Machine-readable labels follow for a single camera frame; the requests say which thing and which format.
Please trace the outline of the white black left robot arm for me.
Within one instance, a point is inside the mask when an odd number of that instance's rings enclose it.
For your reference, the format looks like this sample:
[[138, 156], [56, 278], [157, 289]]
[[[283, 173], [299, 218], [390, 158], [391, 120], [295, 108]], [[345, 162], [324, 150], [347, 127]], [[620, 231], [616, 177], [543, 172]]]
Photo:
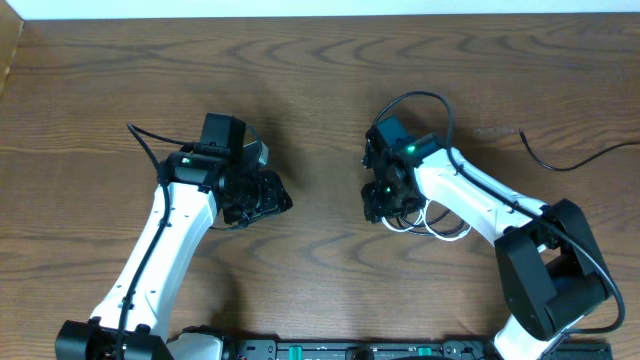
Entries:
[[148, 156], [158, 186], [146, 225], [121, 274], [85, 322], [66, 321], [59, 359], [236, 359], [236, 345], [205, 326], [169, 337], [171, 312], [192, 257], [218, 217], [245, 229], [291, 208], [268, 148], [231, 115], [206, 115], [199, 140], [179, 142], [160, 161]]

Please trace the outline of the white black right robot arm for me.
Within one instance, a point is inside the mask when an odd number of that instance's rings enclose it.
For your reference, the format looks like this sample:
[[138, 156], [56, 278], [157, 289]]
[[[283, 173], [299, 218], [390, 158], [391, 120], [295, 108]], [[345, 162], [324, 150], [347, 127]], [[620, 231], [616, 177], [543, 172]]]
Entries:
[[366, 133], [363, 164], [375, 181], [361, 195], [372, 223], [425, 212], [437, 202], [495, 249], [511, 315], [494, 337], [503, 359], [540, 359], [612, 295], [609, 271], [581, 209], [524, 196], [446, 149], [409, 135], [391, 116]]

